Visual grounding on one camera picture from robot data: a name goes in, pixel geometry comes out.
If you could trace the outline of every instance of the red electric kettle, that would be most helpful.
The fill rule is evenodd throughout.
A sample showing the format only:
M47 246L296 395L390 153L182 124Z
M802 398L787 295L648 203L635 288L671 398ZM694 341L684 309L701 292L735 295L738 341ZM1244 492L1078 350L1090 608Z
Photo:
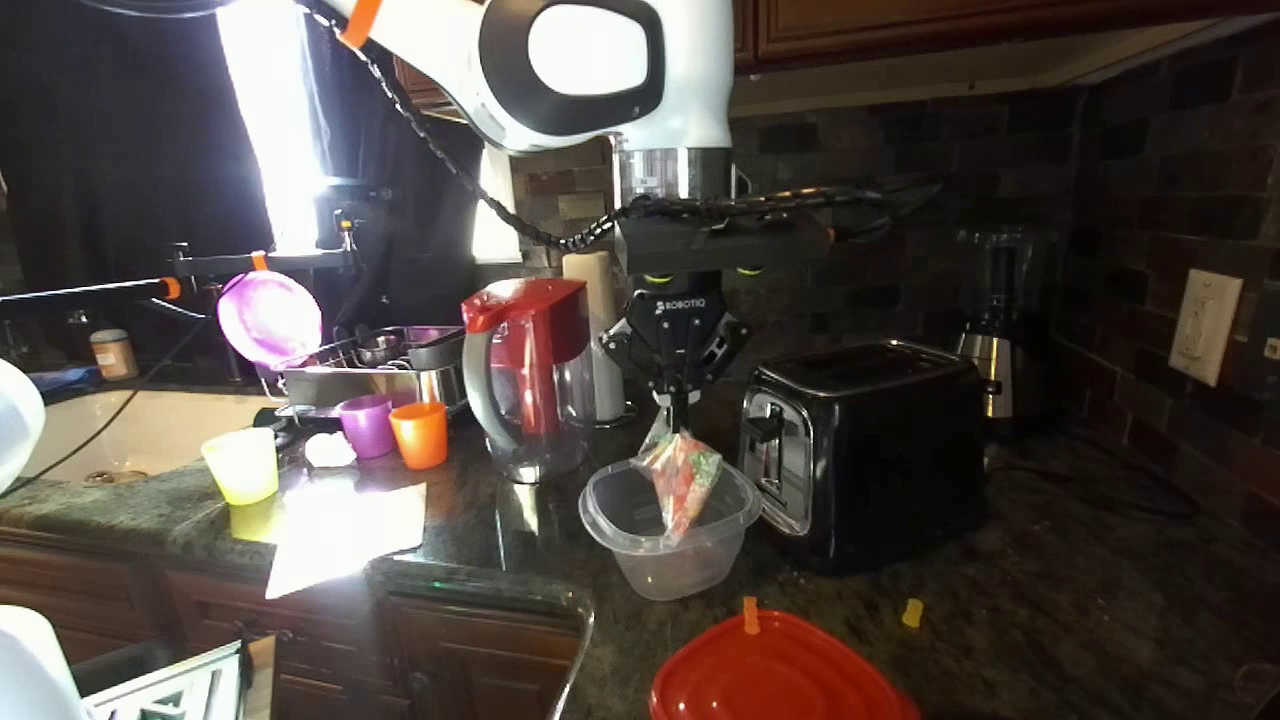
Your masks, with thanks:
M582 461L589 304L580 278L495 278L460 304L464 393L487 453L515 479Z

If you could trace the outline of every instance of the orange cup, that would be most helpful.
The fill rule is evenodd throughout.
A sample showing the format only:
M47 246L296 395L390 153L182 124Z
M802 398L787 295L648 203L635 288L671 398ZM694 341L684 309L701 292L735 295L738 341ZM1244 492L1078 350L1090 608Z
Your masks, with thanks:
M448 461L448 409L438 398L390 409L390 434L404 469L438 469Z

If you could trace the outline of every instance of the toaster oven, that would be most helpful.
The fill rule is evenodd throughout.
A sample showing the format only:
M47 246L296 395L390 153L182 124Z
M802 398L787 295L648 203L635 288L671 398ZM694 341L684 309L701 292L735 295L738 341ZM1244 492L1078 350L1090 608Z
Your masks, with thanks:
M738 469L796 562L890 562L985 519L978 398L968 359L906 341L779 356L738 398Z

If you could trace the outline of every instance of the paper towel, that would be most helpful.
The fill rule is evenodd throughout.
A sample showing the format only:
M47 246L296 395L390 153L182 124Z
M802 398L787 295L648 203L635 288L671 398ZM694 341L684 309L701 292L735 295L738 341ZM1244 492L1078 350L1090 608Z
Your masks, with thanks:
M561 263L564 278L589 284L589 325L593 325L593 409L597 422L618 420L626 413L623 404L623 373L614 359L600 348L600 331L614 325L614 274L609 252L575 252Z

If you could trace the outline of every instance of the bottle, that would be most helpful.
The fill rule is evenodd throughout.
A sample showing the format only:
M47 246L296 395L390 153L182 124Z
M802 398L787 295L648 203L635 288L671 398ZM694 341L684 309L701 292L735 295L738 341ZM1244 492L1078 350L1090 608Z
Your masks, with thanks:
M108 382L137 380L137 356L125 327L98 327L87 334L87 342L93 342L96 373Z

